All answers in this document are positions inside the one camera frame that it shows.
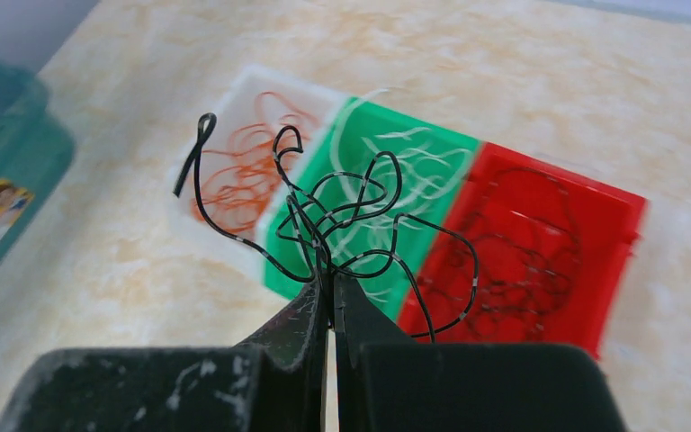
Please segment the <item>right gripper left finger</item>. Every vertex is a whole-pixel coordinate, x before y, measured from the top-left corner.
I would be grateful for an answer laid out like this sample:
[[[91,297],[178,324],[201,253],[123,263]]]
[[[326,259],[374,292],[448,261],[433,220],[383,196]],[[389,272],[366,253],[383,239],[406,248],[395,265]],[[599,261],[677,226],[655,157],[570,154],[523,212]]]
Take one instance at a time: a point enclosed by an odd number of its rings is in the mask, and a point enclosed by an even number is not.
[[[0,431],[321,431],[327,327],[309,284],[234,346],[56,349],[24,373]]]

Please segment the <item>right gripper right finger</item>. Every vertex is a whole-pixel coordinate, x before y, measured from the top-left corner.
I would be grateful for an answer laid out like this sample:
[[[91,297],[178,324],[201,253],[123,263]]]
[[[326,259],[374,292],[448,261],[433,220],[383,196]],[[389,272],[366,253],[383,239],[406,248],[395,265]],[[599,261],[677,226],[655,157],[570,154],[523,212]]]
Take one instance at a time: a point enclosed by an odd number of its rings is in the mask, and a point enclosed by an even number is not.
[[[582,349],[422,344],[348,276],[333,280],[343,431],[623,431],[604,375]]]

